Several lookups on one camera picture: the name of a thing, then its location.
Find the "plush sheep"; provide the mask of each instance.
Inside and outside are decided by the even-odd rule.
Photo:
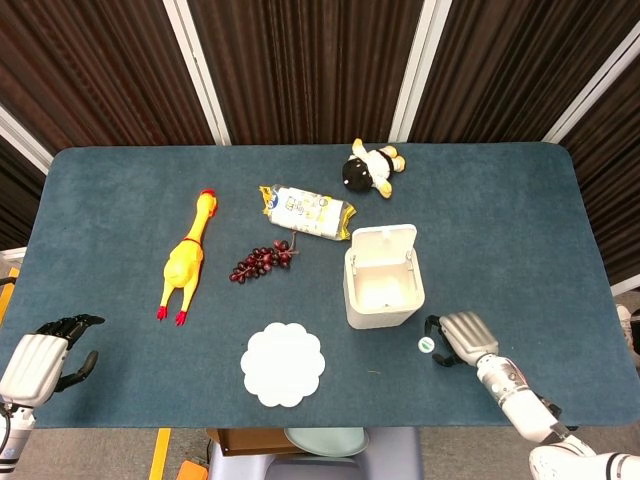
[[[342,167],[345,186],[356,192],[376,187],[384,198],[391,197],[392,189],[388,179],[393,172],[402,172],[406,163],[395,147],[388,145],[367,152],[362,140],[356,138],[352,151],[353,155]]]

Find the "white plate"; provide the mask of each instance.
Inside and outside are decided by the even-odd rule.
[[[298,323],[272,323],[254,334],[240,360],[244,386],[266,407],[295,407],[318,388],[320,341]]]

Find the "white box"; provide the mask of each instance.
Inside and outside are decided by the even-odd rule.
[[[415,225],[359,228],[344,256],[344,301],[353,328],[395,327],[424,303]]]

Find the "dark curtain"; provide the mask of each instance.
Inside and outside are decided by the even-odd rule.
[[[162,0],[0,2],[0,103],[51,153],[213,143]]]
[[[42,172],[0,137],[0,250],[29,241],[43,184]]]
[[[639,20],[638,0],[454,0],[410,141],[540,140]]]
[[[611,283],[640,274],[640,57],[561,142]]]
[[[233,143],[386,141],[422,0],[190,0]]]

